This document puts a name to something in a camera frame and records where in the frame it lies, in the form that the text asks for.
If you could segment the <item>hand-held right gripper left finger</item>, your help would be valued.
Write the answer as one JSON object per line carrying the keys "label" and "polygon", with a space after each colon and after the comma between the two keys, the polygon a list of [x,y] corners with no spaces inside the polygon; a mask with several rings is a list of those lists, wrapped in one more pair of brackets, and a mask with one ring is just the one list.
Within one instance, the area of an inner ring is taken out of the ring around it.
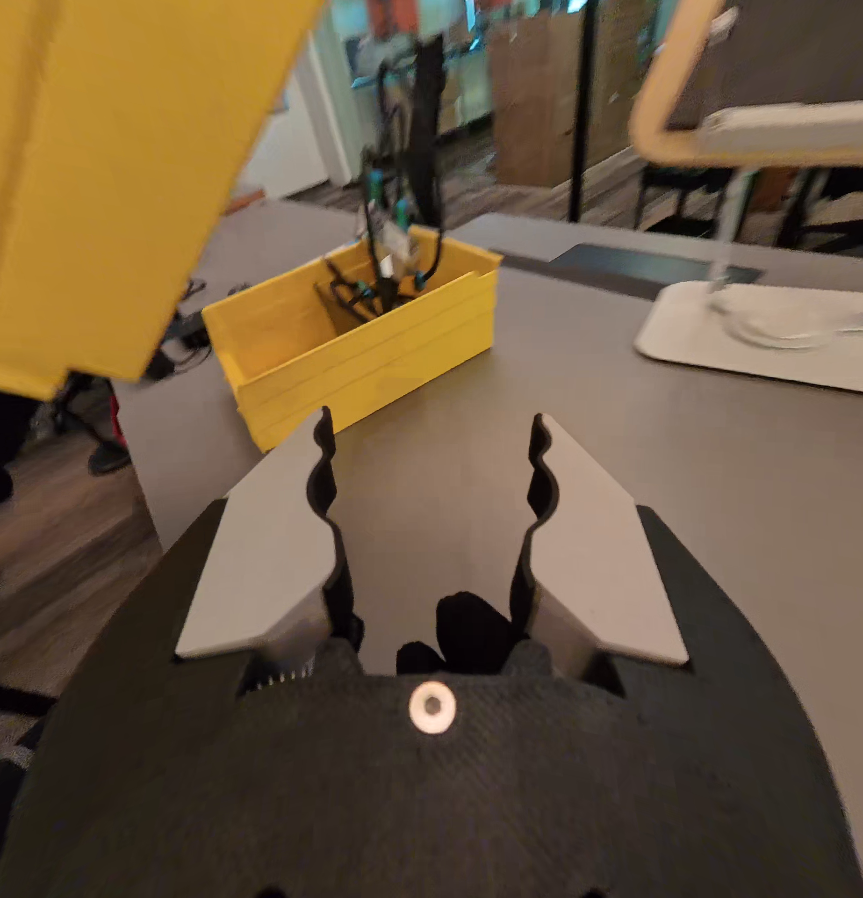
{"label": "hand-held right gripper left finger", "polygon": [[279,673],[309,665],[329,638],[355,653],[354,610],[336,499],[332,412],[322,407],[227,494],[176,646],[182,660],[241,651]]}

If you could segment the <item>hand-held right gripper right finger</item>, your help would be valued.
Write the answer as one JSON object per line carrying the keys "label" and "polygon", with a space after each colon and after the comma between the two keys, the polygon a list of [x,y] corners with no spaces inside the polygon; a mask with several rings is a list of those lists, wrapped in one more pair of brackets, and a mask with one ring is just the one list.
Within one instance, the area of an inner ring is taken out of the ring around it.
{"label": "hand-held right gripper right finger", "polygon": [[606,655],[685,666],[690,656],[634,499],[552,416],[532,424],[535,519],[511,583],[514,628],[573,679]]}

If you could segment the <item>yellow plastic bin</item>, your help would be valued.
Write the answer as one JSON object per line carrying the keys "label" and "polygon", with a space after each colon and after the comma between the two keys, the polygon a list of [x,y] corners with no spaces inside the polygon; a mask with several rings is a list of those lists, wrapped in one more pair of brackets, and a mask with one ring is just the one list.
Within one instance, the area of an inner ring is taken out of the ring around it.
{"label": "yellow plastic bin", "polygon": [[0,1],[0,391],[136,380],[318,1]]}
{"label": "yellow plastic bin", "polygon": [[252,442],[266,453],[321,407],[336,433],[493,345],[503,257],[445,237],[430,284],[402,307],[359,323],[329,292],[336,265],[368,281],[353,242],[201,311]]}

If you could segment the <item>white desk stand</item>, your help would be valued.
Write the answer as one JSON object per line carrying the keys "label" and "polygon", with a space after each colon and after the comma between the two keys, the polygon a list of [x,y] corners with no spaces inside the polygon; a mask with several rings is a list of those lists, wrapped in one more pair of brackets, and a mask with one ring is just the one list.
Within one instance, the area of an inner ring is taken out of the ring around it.
{"label": "white desk stand", "polygon": [[735,175],[700,280],[663,288],[634,346],[652,360],[863,394],[863,292],[729,281],[744,185],[768,163],[863,161],[863,101],[720,109],[666,128],[668,103],[640,100],[635,148],[652,161],[728,163]]}

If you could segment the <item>person's black-clothed body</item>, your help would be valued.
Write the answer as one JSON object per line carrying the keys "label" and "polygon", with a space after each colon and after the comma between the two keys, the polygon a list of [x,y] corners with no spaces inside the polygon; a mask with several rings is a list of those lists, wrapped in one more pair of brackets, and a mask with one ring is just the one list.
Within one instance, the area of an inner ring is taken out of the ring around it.
{"label": "person's black-clothed body", "polygon": [[0,506],[13,494],[8,470],[25,442],[41,401],[0,391]]}

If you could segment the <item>black stand pole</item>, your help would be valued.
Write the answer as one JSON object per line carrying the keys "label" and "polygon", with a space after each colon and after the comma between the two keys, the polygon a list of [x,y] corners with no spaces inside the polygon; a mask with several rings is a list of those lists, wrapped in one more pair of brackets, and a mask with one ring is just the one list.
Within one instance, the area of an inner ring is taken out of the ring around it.
{"label": "black stand pole", "polygon": [[598,1],[586,1],[583,6],[568,207],[568,221],[573,224],[580,222],[583,212],[584,178],[587,170],[590,112],[595,73],[598,7]]}

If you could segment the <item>brown cardboard box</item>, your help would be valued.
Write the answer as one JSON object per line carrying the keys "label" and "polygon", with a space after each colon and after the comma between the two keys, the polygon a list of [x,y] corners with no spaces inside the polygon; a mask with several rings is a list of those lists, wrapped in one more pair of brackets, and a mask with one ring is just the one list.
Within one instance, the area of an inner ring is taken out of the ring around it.
{"label": "brown cardboard box", "polygon": [[[656,2],[597,5],[587,166],[630,146],[628,120],[656,13]],[[546,10],[489,30],[497,182],[552,188],[571,179],[584,23],[583,8]]]}

